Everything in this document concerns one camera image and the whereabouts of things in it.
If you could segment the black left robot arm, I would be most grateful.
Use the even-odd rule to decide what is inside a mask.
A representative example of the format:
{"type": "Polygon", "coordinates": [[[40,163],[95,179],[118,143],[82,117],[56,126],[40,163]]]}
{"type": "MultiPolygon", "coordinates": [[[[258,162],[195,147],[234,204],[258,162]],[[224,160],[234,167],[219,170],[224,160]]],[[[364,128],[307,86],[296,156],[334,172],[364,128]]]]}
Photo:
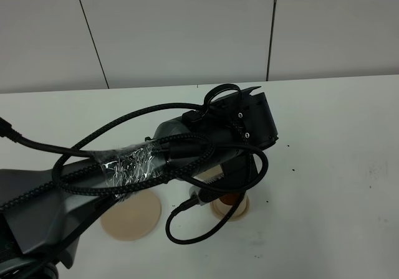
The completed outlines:
{"type": "Polygon", "coordinates": [[[57,264],[73,265],[80,236],[106,211],[173,179],[190,183],[191,189],[170,217],[235,196],[216,227],[186,244],[210,238],[247,202],[246,192],[264,178],[269,167],[265,150],[278,139],[266,95],[253,91],[222,84],[206,94],[202,105],[165,103],[133,111],[71,148],[29,140],[2,120],[3,138],[58,154],[59,159],[50,170],[1,171],[1,277],[57,278],[57,264]],[[85,149],[126,121],[169,109],[184,113],[160,124],[141,144],[85,149]]]}

